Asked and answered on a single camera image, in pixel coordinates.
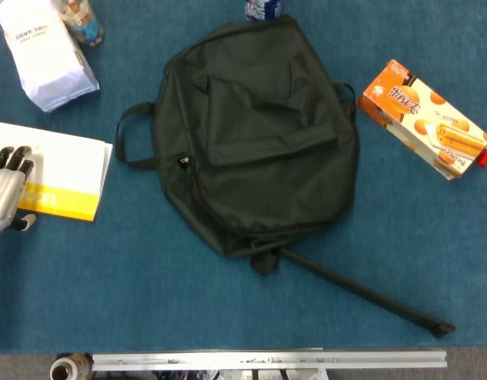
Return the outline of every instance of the bottle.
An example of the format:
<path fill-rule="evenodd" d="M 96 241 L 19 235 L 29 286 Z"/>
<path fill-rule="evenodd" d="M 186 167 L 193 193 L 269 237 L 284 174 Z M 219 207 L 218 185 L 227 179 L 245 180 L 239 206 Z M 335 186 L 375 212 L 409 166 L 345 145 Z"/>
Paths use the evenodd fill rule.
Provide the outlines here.
<path fill-rule="evenodd" d="M 95 47 L 104 39 L 104 29 L 88 0 L 55 0 L 60 18 L 80 43 Z"/>
<path fill-rule="evenodd" d="M 282 14 L 282 0 L 245 0 L 248 21 L 269 21 Z"/>
<path fill-rule="evenodd" d="M 92 358 L 73 354 L 56 360 L 50 368 L 50 380 L 82 380 L 91 378 Z"/>

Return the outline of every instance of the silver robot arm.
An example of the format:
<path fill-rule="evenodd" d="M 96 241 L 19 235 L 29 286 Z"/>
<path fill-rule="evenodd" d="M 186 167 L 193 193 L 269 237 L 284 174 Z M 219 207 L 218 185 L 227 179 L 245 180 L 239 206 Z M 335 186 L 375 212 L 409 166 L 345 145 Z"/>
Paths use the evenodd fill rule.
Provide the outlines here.
<path fill-rule="evenodd" d="M 33 214 L 24 218 L 16 217 L 18 201 L 34 164 L 30 160 L 23 161 L 31 152 L 28 146 L 16 149 L 7 162 L 13 150 L 13 147 L 8 146 L 0 151 L 0 233 L 7 227 L 27 230 L 36 221 Z"/>

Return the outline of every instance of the backpack handle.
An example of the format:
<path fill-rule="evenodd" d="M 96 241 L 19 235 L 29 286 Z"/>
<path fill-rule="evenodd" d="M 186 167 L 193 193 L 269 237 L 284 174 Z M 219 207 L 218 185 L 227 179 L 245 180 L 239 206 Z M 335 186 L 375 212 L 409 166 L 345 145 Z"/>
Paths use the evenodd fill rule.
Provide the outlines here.
<path fill-rule="evenodd" d="M 118 124 L 116 125 L 116 133 L 115 133 L 115 157 L 118 161 L 124 162 L 132 168 L 137 169 L 155 169 L 156 168 L 156 161 L 155 157 L 144 158 L 137 161 L 128 161 L 125 155 L 125 148 L 124 142 L 122 137 L 120 136 L 120 125 L 122 121 L 127 119 L 129 116 L 152 116 L 155 112 L 155 104 L 150 102 L 140 103 L 133 105 L 127 111 L 125 111 L 120 120 L 118 120 Z"/>
<path fill-rule="evenodd" d="M 356 122 L 356 92 L 348 83 L 335 83 L 334 86 L 338 92 L 344 114 L 354 124 Z"/>

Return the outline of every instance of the white paper bag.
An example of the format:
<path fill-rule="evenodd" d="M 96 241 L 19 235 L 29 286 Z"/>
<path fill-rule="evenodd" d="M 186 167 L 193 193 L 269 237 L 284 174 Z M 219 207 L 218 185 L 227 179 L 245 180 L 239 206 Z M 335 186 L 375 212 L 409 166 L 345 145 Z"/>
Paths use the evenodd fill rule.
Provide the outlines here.
<path fill-rule="evenodd" d="M 0 25 L 21 87 L 43 111 L 99 89 L 50 0 L 0 0 Z"/>

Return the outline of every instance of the metal frame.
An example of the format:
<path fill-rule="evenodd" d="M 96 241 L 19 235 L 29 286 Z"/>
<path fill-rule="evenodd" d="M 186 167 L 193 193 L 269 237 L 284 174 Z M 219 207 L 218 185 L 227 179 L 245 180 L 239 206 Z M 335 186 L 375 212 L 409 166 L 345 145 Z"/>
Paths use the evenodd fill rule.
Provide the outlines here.
<path fill-rule="evenodd" d="M 444 368 L 445 351 L 187 351 L 94 354 L 93 371 Z"/>

